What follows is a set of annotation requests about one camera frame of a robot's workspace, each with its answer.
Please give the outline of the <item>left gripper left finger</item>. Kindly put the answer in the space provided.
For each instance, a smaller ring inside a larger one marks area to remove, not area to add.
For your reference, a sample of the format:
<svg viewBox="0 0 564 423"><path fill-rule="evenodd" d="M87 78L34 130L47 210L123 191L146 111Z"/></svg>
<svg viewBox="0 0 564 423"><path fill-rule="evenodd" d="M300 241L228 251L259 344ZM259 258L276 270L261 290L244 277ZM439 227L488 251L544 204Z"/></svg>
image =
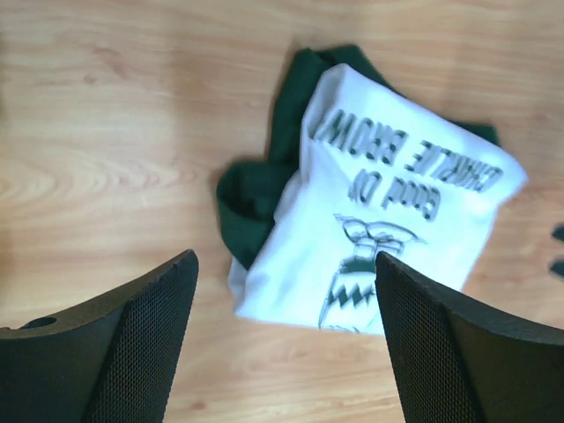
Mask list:
<svg viewBox="0 0 564 423"><path fill-rule="evenodd" d="M186 250L89 301L1 329L3 422L161 422L197 286Z"/></svg>

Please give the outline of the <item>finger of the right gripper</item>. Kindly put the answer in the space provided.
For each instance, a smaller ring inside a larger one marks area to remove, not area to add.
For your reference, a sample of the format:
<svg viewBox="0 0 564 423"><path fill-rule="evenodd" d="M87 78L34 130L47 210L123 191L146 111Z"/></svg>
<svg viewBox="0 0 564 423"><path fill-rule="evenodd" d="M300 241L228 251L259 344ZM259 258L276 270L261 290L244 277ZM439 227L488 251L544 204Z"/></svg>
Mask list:
<svg viewBox="0 0 564 423"><path fill-rule="evenodd" d="M564 224L559 222L556 224L551 232L551 240L555 242L558 246L558 249L551 259L550 263L548 264L547 269L550 271L552 275L558 278L564 277L563 272L563 231L564 231Z"/></svg>

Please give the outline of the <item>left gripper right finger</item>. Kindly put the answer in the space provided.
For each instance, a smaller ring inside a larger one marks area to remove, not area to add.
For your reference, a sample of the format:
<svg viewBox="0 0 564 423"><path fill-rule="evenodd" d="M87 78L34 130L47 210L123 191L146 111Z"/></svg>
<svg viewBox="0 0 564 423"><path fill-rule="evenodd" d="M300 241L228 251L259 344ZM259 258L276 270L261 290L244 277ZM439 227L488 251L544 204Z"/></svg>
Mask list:
<svg viewBox="0 0 564 423"><path fill-rule="evenodd" d="M375 288L407 422L561 422L563 331L381 252Z"/></svg>

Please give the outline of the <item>green and white raglan t-shirt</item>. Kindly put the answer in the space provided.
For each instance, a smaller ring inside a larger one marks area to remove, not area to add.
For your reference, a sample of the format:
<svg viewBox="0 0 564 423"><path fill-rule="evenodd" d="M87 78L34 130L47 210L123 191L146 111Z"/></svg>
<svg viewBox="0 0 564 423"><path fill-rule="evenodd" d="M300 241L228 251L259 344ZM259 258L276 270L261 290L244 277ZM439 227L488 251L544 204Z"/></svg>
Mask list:
<svg viewBox="0 0 564 423"><path fill-rule="evenodd" d="M461 290L526 181L493 126L408 100L357 46L304 48L267 157L233 163L216 188L234 313L380 335L377 255Z"/></svg>

